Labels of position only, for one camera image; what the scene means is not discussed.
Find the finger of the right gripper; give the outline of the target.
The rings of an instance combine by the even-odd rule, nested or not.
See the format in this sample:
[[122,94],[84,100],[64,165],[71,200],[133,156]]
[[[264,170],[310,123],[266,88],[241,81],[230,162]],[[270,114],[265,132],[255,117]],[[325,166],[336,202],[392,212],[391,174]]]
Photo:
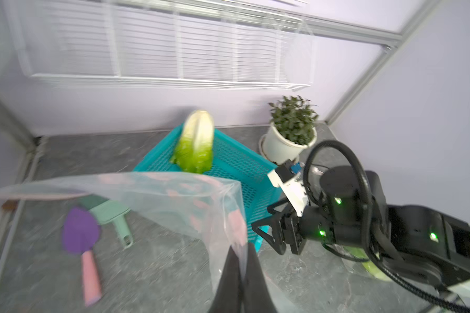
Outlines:
[[294,234],[290,227],[291,217],[291,213],[280,212],[253,222],[251,227],[279,255],[284,255]]

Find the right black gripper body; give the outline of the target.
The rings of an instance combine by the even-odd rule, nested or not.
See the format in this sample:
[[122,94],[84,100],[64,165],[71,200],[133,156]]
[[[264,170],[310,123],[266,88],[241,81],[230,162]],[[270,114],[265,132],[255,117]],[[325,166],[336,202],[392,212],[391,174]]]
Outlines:
[[326,246],[343,245],[362,248],[363,208],[356,173],[350,166],[337,166],[319,177],[319,192],[309,197],[302,217],[285,197],[280,212],[291,213],[290,227],[294,232],[291,249],[301,254],[307,241],[318,241]]

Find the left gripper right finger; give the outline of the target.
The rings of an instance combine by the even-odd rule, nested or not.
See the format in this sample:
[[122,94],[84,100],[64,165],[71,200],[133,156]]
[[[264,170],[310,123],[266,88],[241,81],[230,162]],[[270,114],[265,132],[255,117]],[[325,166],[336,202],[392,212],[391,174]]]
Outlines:
[[245,277],[242,281],[242,304],[244,312],[248,313],[277,312],[253,243],[248,243]]

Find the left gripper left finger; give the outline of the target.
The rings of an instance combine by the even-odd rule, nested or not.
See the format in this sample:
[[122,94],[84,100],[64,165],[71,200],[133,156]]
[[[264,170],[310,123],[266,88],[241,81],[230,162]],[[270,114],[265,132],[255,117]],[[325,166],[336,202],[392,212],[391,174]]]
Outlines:
[[240,313],[243,302],[241,283],[239,258],[231,247],[228,250],[218,289],[208,313]]

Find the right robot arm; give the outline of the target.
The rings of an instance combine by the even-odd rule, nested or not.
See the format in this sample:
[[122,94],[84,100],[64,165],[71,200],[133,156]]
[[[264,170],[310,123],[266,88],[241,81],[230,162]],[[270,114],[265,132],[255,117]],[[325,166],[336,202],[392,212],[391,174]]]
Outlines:
[[470,312],[420,288],[470,298],[468,223],[425,206],[388,204],[379,176],[336,140],[317,144],[304,164],[286,160],[268,178],[285,196],[251,227],[278,254],[299,255],[317,241],[432,305]]

